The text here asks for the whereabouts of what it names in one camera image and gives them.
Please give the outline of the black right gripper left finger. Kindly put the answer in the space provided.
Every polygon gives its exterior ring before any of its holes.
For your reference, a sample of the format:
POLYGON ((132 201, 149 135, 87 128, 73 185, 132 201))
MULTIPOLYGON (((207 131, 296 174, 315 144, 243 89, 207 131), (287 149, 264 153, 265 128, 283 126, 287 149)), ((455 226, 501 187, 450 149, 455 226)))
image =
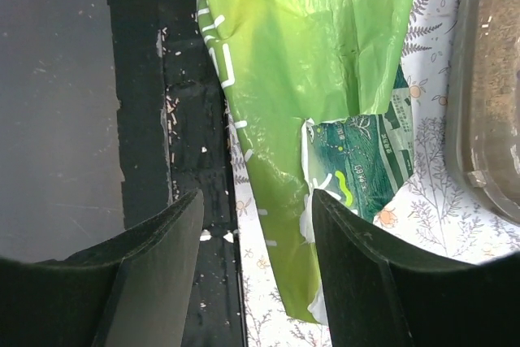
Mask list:
POLYGON ((62 260, 1 261, 4 346, 178 346, 184 332, 203 195, 62 260))

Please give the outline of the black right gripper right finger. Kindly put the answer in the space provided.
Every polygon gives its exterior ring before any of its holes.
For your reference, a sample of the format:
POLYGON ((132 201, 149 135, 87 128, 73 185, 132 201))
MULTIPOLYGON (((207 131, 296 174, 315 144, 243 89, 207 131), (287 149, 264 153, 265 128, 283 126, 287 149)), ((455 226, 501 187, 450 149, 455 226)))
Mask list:
POLYGON ((518 345, 518 254, 479 265, 441 257, 322 190, 312 220, 333 345, 518 345))

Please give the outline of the green litter bag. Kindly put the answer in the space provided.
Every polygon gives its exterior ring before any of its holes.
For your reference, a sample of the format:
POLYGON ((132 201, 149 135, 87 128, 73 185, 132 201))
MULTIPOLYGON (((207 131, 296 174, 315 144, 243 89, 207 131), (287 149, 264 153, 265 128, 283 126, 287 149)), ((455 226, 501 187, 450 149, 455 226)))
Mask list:
POLYGON ((366 221, 414 172, 413 0, 197 0, 286 313, 327 323, 312 193, 366 221))

